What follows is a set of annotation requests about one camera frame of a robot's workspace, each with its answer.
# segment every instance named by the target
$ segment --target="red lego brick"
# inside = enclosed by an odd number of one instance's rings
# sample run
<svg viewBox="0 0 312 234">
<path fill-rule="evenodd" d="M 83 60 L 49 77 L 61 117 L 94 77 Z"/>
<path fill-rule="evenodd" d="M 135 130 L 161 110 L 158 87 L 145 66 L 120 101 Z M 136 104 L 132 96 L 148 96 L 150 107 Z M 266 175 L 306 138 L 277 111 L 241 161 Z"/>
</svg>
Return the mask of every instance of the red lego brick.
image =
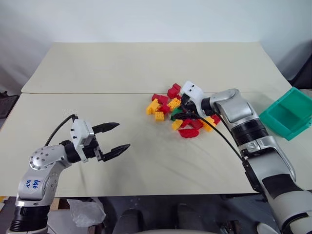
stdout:
<svg viewBox="0 0 312 234">
<path fill-rule="evenodd" d="M 211 118 L 214 120 L 215 124 L 218 124 L 221 121 L 219 116 L 217 116 L 216 114 L 212 115 Z"/>
<path fill-rule="evenodd" d="M 178 95 L 179 91 L 175 88 L 168 89 L 167 96 L 174 99 Z"/>
<path fill-rule="evenodd" d="M 170 112 L 170 108 L 169 106 L 167 105 L 162 105 L 160 108 L 159 108 L 159 111 L 162 111 L 165 114 L 169 113 Z"/>
<path fill-rule="evenodd" d="M 168 103 L 168 97 L 164 96 L 164 95 L 159 95 L 158 102 L 162 105 L 167 105 Z"/>
<path fill-rule="evenodd" d="M 159 96 L 158 94 L 154 94 L 154 95 L 152 96 L 152 101 L 154 101 L 154 99 L 157 98 L 157 100 L 158 100 L 158 102 L 159 102 L 159 97 L 160 97 L 160 96 Z"/>
<path fill-rule="evenodd" d="M 185 128 L 187 125 L 189 125 L 192 122 L 191 119 L 187 118 L 186 120 L 183 121 L 183 123 L 181 124 L 181 128 Z"/>
<path fill-rule="evenodd" d="M 180 93 L 180 90 L 181 90 L 181 86 L 178 85 L 177 83 L 173 84 L 172 86 L 173 88 L 175 88 L 176 90 L 178 90 L 178 93 Z"/>
<path fill-rule="evenodd" d="M 191 129 L 180 129 L 178 131 L 179 131 L 181 137 L 184 137 L 184 138 L 193 138 L 193 137 L 198 136 L 198 134 L 199 134 L 199 130 L 198 129 L 194 129 L 194 128 L 191 128 Z"/>
<path fill-rule="evenodd" d="M 190 125 L 196 130 L 201 129 L 203 127 L 203 124 L 202 122 L 199 121 L 199 119 L 192 120 L 190 122 Z"/>
</svg>

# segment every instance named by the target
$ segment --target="table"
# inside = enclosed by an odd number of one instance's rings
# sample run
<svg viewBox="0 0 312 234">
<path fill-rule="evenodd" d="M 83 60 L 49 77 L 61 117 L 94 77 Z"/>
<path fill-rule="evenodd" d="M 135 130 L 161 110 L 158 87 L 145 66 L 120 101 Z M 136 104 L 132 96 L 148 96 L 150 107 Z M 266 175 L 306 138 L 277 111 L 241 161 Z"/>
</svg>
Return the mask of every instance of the table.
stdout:
<svg viewBox="0 0 312 234">
<path fill-rule="evenodd" d="M 166 93 L 191 80 L 204 92 L 285 93 L 258 42 L 54 43 L 23 93 Z"/>
<path fill-rule="evenodd" d="M 243 92 L 242 96 L 261 113 L 280 95 Z M 104 152 L 126 143 L 131 147 L 111 161 L 93 158 L 66 169 L 56 196 L 254 192 L 239 159 L 216 132 L 181 138 L 171 130 L 170 121 L 154 122 L 153 116 L 145 114 L 150 98 L 151 94 L 22 94 L 0 131 L 0 194 L 16 195 L 31 153 L 72 113 L 92 125 L 120 123 L 110 132 L 97 134 Z M 217 127 L 231 140 L 222 124 Z M 61 128 L 51 144 L 68 139 L 69 130 L 70 124 Z M 277 137 L 296 170 L 298 185 L 305 189 L 312 189 L 311 138 L 311 128 L 289 142 Z"/>
</svg>

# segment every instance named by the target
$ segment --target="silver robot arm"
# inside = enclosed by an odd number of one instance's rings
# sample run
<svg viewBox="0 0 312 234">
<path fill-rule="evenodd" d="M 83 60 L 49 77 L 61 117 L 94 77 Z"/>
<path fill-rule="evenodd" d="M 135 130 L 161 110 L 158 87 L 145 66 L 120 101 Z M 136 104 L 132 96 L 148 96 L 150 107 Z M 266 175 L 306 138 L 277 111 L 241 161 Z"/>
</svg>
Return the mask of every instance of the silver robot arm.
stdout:
<svg viewBox="0 0 312 234">
<path fill-rule="evenodd" d="M 95 127 L 76 118 L 71 128 L 72 142 L 37 149 L 29 159 L 28 171 L 19 183 L 14 219 L 7 234 L 38 234 L 47 232 L 50 205 L 55 196 L 60 173 L 73 163 L 87 162 L 96 157 L 108 161 L 123 153 L 130 145 L 116 147 L 103 154 L 96 133 L 106 132 L 118 123 L 104 123 Z"/>
<path fill-rule="evenodd" d="M 242 155 L 252 188 L 267 198 L 281 232 L 311 234 L 312 194 L 296 185 L 291 163 L 239 90 L 206 97 L 188 81 L 181 92 L 182 104 L 188 110 L 201 117 L 213 112 L 222 116 Z"/>
</svg>

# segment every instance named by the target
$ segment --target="teal plastic bin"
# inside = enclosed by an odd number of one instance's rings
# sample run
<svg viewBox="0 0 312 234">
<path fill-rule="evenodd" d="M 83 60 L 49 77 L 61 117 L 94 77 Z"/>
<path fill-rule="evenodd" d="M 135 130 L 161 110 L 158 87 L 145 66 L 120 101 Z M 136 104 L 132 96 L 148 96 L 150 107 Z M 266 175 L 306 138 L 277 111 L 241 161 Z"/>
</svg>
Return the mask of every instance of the teal plastic bin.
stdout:
<svg viewBox="0 0 312 234">
<path fill-rule="evenodd" d="M 260 119 L 287 140 L 312 125 L 312 98 L 295 87 L 274 102 Z"/>
</svg>

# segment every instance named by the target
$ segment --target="white wall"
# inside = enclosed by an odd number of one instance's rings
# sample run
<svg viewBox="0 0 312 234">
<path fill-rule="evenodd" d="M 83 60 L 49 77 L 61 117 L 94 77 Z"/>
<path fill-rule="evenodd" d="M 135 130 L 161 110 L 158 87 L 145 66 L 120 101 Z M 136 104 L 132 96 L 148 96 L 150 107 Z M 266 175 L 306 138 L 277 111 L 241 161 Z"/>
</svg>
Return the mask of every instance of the white wall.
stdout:
<svg viewBox="0 0 312 234">
<path fill-rule="evenodd" d="M 311 15 L 311 0 L 0 0 L 0 88 L 18 93 L 53 41 L 259 40 L 292 78 Z"/>
</svg>

